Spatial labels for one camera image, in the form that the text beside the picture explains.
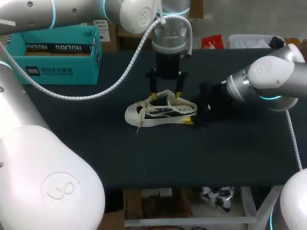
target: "teal cardboard box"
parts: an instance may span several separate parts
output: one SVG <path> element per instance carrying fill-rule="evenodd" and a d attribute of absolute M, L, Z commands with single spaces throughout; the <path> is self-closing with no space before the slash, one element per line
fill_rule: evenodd
<path fill-rule="evenodd" d="M 6 49 L 38 84 L 97 84 L 102 48 L 96 26 L 12 34 Z M 21 84 L 28 84 L 15 73 Z"/>

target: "shoe sole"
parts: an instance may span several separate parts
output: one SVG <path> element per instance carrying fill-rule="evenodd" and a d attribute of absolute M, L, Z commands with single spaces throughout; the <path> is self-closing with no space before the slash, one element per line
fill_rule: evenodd
<path fill-rule="evenodd" d="M 168 118 L 157 118 L 157 119 L 145 119 L 142 123 L 142 127 L 153 127 L 163 124 L 185 124 L 185 120 L 191 118 L 193 115 L 186 116 L 176 116 L 176 117 L 168 117 Z M 138 126 L 139 124 L 139 116 L 133 116 L 131 112 L 129 112 L 129 107 L 125 112 L 125 120 L 128 124 L 132 126 Z"/>

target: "cardboard box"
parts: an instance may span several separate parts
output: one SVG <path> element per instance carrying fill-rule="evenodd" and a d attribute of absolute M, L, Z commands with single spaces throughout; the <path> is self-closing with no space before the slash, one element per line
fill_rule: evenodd
<path fill-rule="evenodd" d="M 124 211 L 105 213 L 97 230 L 124 230 Z"/>
<path fill-rule="evenodd" d="M 144 34 L 129 33 L 119 26 L 117 32 L 118 48 L 120 50 L 136 50 L 143 36 Z M 152 36 L 150 34 L 146 42 L 144 43 L 142 50 L 151 50 L 151 49 L 152 49 Z"/>
<path fill-rule="evenodd" d="M 140 190 L 124 190 L 126 219 L 188 218 L 192 216 L 185 188 L 172 189 L 172 197 L 142 199 Z"/>
<path fill-rule="evenodd" d="M 190 18 L 203 19 L 204 8 L 203 0 L 191 0 Z"/>
<path fill-rule="evenodd" d="M 95 26 L 13 34 L 6 49 L 38 84 L 97 84 L 102 48 Z M 29 84 L 19 73 L 16 76 L 21 84 Z"/>
<path fill-rule="evenodd" d="M 127 219 L 143 219 L 142 198 L 140 189 L 124 190 L 125 216 Z"/>
<path fill-rule="evenodd" d="M 98 28 L 103 52 L 117 52 L 117 25 L 107 20 L 95 20 L 91 23 Z"/>

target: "floor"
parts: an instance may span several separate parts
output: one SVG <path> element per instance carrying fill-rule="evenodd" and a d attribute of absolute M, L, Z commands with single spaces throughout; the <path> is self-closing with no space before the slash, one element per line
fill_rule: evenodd
<path fill-rule="evenodd" d="M 204 19 L 192 21 L 194 48 L 201 38 L 222 34 L 263 34 L 307 38 L 306 0 L 204 0 Z"/>

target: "white cable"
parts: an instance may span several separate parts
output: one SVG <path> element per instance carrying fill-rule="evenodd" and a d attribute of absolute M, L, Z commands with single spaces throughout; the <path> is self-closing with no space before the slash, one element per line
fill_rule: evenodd
<path fill-rule="evenodd" d="M 296 160 L 297 160 L 298 168 L 301 171 L 301 170 L 303 170 L 302 162 L 301 162 L 301 158 L 299 157 L 299 152 L 298 152 L 298 148 L 297 148 L 295 133 L 294 133 L 294 129 L 293 129 L 293 126 L 292 126 L 292 121 L 291 121 L 290 113 L 289 113 L 288 110 L 286 111 L 286 116 L 287 116 L 288 125 L 289 125 L 289 129 L 290 129 L 291 137 L 292 137 L 294 151 L 295 151 L 295 154 L 296 154 Z"/>
<path fill-rule="evenodd" d="M 192 54 L 192 26 L 190 24 L 190 22 L 182 17 L 182 16 L 178 16 L 178 15 L 167 15 L 164 17 L 165 19 L 168 19 L 168 18 L 177 18 L 179 20 L 183 20 L 186 25 L 188 26 L 188 29 L 189 29 L 189 39 L 190 39 L 190 43 L 189 43 L 189 49 L 188 49 L 188 54 Z M 58 99 L 63 99 L 63 100 L 68 100 L 68 101 L 83 101 L 83 100 L 91 100 L 91 99 L 94 99 L 94 98 L 98 98 L 98 97 L 101 97 L 101 96 L 104 96 L 105 94 L 111 92 L 112 90 L 114 90 L 115 88 L 117 88 L 119 86 L 119 84 L 122 83 L 122 81 L 126 78 L 126 76 L 128 75 L 128 73 L 130 72 L 137 56 L 139 55 L 140 53 L 140 50 L 142 48 L 142 46 L 144 45 L 147 37 L 149 36 L 149 33 L 160 23 L 161 21 L 161 18 L 154 21 L 154 23 L 147 29 L 147 31 L 145 32 L 138 48 L 136 49 L 128 67 L 126 68 L 125 72 L 123 73 L 123 75 L 120 77 L 120 79 L 115 82 L 110 88 L 100 92 L 100 93 L 97 93 L 97 94 L 94 94 L 94 95 L 91 95 L 91 96 L 84 96 L 84 97 L 69 97 L 69 96 L 64 96 L 64 95 L 60 95 L 60 94 L 57 94 L 57 93 L 54 93 L 54 92 L 51 92 L 47 89 L 45 89 L 44 87 L 42 87 L 41 85 L 37 84 L 34 80 L 32 80 L 26 73 L 25 71 L 15 62 L 15 60 L 12 58 L 12 56 L 9 54 L 9 52 L 5 49 L 5 47 L 3 46 L 3 44 L 0 42 L 0 52 L 8 58 L 9 60 L 9 63 L 12 65 L 12 67 L 17 70 L 29 83 L 31 83 L 34 87 L 36 87 L 37 89 L 39 89 L 40 91 L 52 96 L 52 97 L 55 97 L 55 98 L 58 98 Z"/>

